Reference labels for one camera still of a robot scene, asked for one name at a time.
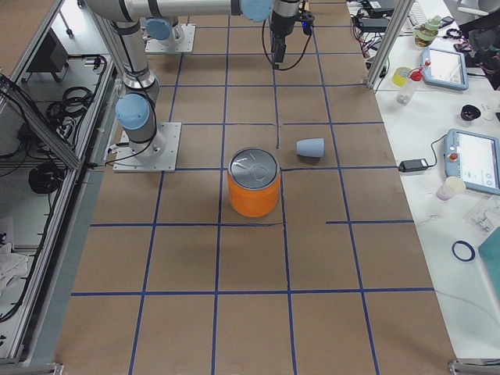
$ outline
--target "bottle with red cap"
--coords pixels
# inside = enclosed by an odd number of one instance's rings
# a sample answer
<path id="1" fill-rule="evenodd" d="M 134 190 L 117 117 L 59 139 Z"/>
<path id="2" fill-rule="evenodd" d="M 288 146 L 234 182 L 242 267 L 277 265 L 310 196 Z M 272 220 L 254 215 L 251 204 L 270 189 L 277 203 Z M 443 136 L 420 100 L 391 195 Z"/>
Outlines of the bottle with red cap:
<path id="1" fill-rule="evenodd" d="M 423 78 L 423 69 L 427 68 L 429 65 L 430 61 L 426 60 L 423 66 L 420 66 L 414 70 L 410 70 L 410 72 L 408 73 L 408 79 L 406 80 L 401 90 L 399 90 L 398 96 L 396 97 L 396 101 L 399 104 L 407 105 L 409 103 L 409 101 L 413 97 L 413 94 L 415 94 L 420 81 Z"/>

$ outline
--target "tablet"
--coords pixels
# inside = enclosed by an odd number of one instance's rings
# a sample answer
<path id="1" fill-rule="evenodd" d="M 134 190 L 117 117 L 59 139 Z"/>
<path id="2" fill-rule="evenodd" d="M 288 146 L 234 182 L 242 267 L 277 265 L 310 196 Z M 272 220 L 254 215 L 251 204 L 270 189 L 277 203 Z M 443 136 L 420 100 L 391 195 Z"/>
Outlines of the tablet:
<path id="1" fill-rule="evenodd" d="M 469 88 L 466 60 L 462 53 L 425 48 L 422 52 L 422 65 L 427 59 L 430 60 L 430 66 L 423 70 L 423 80 L 427 84 L 452 90 Z"/>
<path id="2" fill-rule="evenodd" d="M 495 137 L 451 129 L 445 139 L 446 176 L 455 176 L 469 189 L 500 195 L 500 141 Z"/>

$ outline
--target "screen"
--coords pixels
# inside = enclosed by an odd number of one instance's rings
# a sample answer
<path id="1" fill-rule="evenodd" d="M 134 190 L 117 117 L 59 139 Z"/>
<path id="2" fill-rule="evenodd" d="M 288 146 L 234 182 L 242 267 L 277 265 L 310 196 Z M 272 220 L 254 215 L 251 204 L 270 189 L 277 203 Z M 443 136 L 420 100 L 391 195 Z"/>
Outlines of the screen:
<path id="1" fill-rule="evenodd" d="M 430 75 L 433 79 L 463 84 L 462 60 L 459 54 L 431 49 L 429 58 Z"/>
<path id="2" fill-rule="evenodd" d="M 457 134 L 462 180 L 487 188 L 498 188 L 495 142 L 469 134 Z"/>

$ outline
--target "plastic bottle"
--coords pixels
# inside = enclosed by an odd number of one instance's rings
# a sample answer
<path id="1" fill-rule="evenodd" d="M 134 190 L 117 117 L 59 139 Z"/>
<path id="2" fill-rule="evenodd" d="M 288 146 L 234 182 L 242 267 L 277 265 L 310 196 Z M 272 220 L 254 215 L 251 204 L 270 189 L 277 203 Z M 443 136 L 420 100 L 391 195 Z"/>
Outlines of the plastic bottle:
<path id="1" fill-rule="evenodd" d="M 441 24 L 441 17 L 435 16 L 431 20 L 420 26 L 415 35 L 415 44 L 419 47 L 427 47 L 436 38 Z"/>
<path id="2" fill-rule="evenodd" d="M 423 78 L 422 74 L 423 67 L 416 68 L 412 70 L 402 89 L 399 90 L 398 96 L 396 97 L 396 102 L 399 104 L 407 105 L 411 100 L 413 94 L 415 94 L 416 88 L 418 87 L 419 82 Z"/>

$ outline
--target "plastic container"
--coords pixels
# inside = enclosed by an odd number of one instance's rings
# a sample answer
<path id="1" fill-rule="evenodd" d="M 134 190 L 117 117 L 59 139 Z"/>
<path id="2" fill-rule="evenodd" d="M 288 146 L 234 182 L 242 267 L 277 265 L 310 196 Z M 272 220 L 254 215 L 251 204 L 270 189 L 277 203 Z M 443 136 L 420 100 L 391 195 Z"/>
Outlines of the plastic container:
<path id="1" fill-rule="evenodd" d="M 392 83 L 402 88 L 408 80 L 408 75 L 411 70 L 412 68 L 408 68 L 407 66 L 400 66 L 397 68 L 392 76 Z"/>
<path id="2" fill-rule="evenodd" d="M 437 190 L 436 196 L 442 201 L 448 201 L 466 190 L 466 184 L 458 177 L 448 177 Z"/>
<path id="3" fill-rule="evenodd" d="M 398 96 L 396 97 L 396 102 L 402 105 L 407 105 L 409 103 L 409 101 L 413 97 L 413 94 L 415 94 L 419 82 L 423 78 L 422 70 L 423 67 L 420 67 L 410 72 L 405 85 L 398 92 Z"/>
<path id="4" fill-rule="evenodd" d="M 325 156 L 324 138 L 309 138 L 297 141 L 295 153 L 309 158 L 323 158 Z"/>
<path id="5" fill-rule="evenodd" d="M 435 16 L 433 19 L 427 20 L 416 32 L 415 44 L 419 47 L 428 47 L 438 35 L 440 25 L 440 16 Z"/>

